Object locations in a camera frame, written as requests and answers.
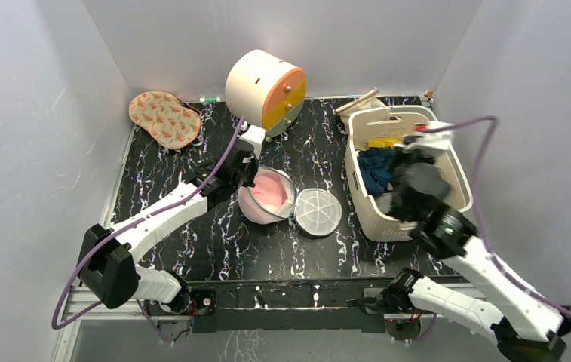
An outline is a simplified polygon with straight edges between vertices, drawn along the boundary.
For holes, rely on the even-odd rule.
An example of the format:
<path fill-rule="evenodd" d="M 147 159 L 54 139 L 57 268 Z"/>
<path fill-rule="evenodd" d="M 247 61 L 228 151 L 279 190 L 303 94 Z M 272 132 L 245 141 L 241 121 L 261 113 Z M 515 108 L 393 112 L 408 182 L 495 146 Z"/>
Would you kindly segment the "pink bra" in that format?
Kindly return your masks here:
<path fill-rule="evenodd" d="M 277 211 L 287 200 L 281 179 L 271 174 L 257 175 L 250 193 L 269 212 Z"/>

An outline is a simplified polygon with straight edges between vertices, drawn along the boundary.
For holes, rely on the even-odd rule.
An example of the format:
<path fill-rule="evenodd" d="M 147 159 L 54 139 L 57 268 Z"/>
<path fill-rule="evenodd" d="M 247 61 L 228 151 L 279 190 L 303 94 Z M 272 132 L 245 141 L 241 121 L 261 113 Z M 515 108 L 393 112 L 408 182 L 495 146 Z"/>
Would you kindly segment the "white mesh bra laundry bag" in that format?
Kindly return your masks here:
<path fill-rule="evenodd" d="M 252 196 L 250 188 L 237 191 L 238 205 L 242 214 L 251 222 L 268 225 L 292 218 L 306 234 L 321 238 L 333 233 L 342 218 L 342 205 L 329 191 L 307 188 L 298 191 L 293 180 L 282 170 L 261 166 L 257 175 L 274 175 L 281 179 L 287 193 L 284 205 L 269 212 Z"/>

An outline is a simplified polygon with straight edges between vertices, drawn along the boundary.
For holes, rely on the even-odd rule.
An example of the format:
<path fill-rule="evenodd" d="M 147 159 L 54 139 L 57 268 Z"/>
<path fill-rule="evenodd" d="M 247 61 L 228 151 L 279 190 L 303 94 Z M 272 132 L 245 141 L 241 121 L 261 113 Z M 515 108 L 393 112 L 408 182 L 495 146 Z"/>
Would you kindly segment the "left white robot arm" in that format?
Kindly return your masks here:
<path fill-rule="evenodd" d="M 192 304 L 191 287 L 173 271 L 147 269 L 139 262 L 157 243 L 188 222 L 227 202 L 240 186 L 253 183 L 258 151 L 233 146 L 221 164 L 205 161 L 154 204 L 114 224 L 96 224 L 84 234 L 78 277 L 108 309 L 132 299 L 160 302 L 173 314 Z"/>

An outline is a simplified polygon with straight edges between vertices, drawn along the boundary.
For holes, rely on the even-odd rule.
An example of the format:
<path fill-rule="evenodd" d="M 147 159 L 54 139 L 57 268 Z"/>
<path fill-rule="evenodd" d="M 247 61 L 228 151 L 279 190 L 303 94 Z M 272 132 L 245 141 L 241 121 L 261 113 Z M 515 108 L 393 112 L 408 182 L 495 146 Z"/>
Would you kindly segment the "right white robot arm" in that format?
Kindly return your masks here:
<path fill-rule="evenodd" d="M 457 270 L 484 296 L 479 300 L 404 268 L 377 298 L 400 312 L 440 314 L 496 344 L 509 361 L 559 361 L 571 320 L 514 285 L 492 261 L 478 228 L 445 202 L 451 186 L 435 158 L 395 149 L 389 166 L 391 215 L 413 222 L 410 237 L 435 259 Z"/>

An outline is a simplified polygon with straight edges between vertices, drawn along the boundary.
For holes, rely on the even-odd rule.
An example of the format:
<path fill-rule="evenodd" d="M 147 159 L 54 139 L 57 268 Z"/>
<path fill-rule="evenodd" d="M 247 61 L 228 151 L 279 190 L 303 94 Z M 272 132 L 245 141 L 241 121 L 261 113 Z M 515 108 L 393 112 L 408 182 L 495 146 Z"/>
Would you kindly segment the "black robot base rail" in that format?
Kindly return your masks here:
<path fill-rule="evenodd" d="M 173 313 L 157 302 L 144 310 L 171 336 L 183 321 L 194 333 L 230 330 L 360 330 L 417 334 L 426 312 L 393 307 L 391 278 L 330 278 L 192 283 L 190 306 Z"/>

